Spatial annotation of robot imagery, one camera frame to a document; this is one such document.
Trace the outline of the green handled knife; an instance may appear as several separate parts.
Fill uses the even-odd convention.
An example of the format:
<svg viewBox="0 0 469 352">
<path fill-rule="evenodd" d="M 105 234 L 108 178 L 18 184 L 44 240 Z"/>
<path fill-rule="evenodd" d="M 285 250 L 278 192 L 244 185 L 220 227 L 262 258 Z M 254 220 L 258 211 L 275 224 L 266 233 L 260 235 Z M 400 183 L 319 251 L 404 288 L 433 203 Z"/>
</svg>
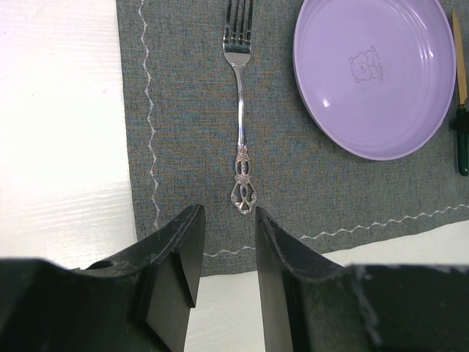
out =
<svg viewBox="0 0 469 352">
<path fill-rule="evenodd" d="M 468 176 L 468 85 L 465 69 L 465 58 L 462 41 L 462 30 L 455 10 L 451 11 L 451 24 L 454 37 L 456 54 L 456 74 L 459 103 L 452 128 L 456 131 L 457 138 L 457 167 L 461 176 Z"/>
</svg>

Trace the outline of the grey cloth napkin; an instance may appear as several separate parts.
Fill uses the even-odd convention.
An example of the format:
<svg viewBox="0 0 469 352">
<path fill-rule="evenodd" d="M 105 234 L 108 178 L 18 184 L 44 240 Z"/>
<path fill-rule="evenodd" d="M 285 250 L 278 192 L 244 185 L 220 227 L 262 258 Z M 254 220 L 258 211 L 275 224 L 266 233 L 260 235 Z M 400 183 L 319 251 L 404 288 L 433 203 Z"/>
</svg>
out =
<svg viewBox="0 0 469 352">
<path fill-rule="evenodd" d="M 254 215 L 230 200 L 237 85 L 222 37 L 227 1 L 118 1 L 136 235 L 192 204 L 205 207 L 202 273 L 256 268 Z M 292 63 L 300 1 L 255 1 L 244 72 L 245 140 L 257 204 L 321 253 L 468 220 L 468 179 L 447 123 L 417 152 L 370 161 L 310 118 Z"/>
</svg>

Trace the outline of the purple plate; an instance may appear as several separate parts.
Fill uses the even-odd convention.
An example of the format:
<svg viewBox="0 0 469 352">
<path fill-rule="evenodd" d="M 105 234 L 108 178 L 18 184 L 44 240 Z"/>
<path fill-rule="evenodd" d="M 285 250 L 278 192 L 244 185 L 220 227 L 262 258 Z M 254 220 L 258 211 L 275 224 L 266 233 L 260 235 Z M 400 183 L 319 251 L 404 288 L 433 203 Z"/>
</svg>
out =
<svg viewBox="0 0 469 352">
<path fill-rule="evenodd" d="M 376 161 L 426 144 L 454 94 L 453 37 L 438 1 L 305 1 L 293 64 L 318 127 Z"/>
</svg>

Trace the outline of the silver fork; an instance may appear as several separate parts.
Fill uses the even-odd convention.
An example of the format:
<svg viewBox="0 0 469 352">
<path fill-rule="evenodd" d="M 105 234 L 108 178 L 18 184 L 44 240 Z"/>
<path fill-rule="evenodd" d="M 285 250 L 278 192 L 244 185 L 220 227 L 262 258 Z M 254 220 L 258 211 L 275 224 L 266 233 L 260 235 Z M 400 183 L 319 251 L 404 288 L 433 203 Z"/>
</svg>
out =
<svg viewBox="0 0 469 352">
<path fill-rule="evenodd" d="M 256 191 L 251 181 L 251 161 L 245 143 L 243 71 L 251 58 L 252 1 L 228 1 L 225 17 L 224 58 L 234 71 L 237 81 L 237 156 L 235 159 L 232 204 L 243 215 L 249 214 L 256 203 Z"/>
</svg>

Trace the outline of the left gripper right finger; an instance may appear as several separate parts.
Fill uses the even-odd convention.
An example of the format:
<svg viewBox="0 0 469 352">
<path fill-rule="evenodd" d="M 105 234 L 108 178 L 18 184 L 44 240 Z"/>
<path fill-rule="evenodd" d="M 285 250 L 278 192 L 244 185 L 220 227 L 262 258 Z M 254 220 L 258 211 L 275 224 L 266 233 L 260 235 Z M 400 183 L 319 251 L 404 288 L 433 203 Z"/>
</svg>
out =
<svg viewBox="0 0 469 352">
<path fill-rule="evenodd" d="M 468 267 L 341 266 L 256 209 L 267 351 L 466 351 Z"/>
</svg>

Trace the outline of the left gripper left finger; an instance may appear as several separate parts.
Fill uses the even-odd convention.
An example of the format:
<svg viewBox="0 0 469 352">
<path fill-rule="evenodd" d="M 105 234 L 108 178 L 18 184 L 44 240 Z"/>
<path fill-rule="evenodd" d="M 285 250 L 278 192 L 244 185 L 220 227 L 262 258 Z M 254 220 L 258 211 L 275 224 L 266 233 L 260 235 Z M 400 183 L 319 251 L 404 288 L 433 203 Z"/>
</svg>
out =
<svg viewBox="0 0 469 352">
<path fill-rule="evenodd" d="M 1 261 L 3 351 L 182 351 L 196 305 L 206 217 L 191 205 L 88 268 Z"/>
</svg>

